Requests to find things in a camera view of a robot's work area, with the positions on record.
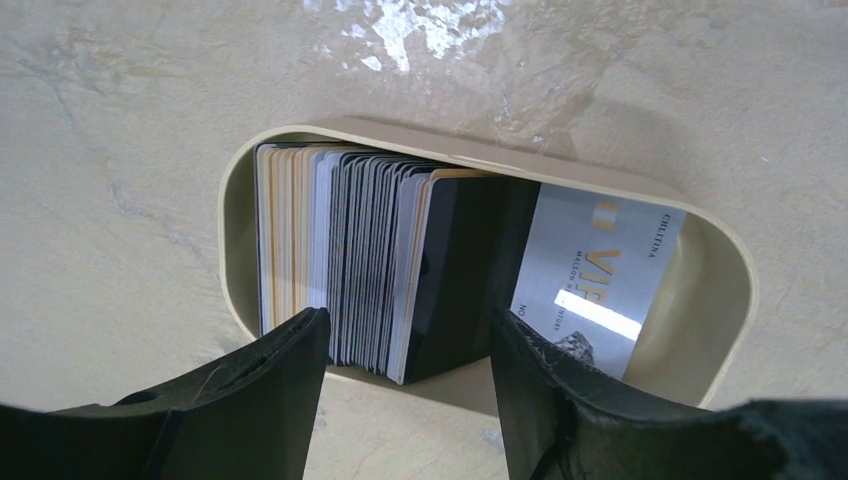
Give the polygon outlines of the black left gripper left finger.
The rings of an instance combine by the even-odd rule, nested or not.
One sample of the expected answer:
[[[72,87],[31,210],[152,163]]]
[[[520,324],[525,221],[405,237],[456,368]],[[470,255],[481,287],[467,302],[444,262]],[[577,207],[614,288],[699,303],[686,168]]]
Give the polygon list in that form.
[[[299,479],[330,321],[308,308],[267,335],[115,404],[1,409],[5,479]]]

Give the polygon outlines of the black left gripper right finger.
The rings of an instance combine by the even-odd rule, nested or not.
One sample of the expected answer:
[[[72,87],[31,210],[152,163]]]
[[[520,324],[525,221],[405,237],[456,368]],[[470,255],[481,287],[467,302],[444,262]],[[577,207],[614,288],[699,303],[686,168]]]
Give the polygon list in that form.
[[[709,411],[615,380],[517,316],[490,318],[513,479],[843,479],[847,404],[753,400]]]

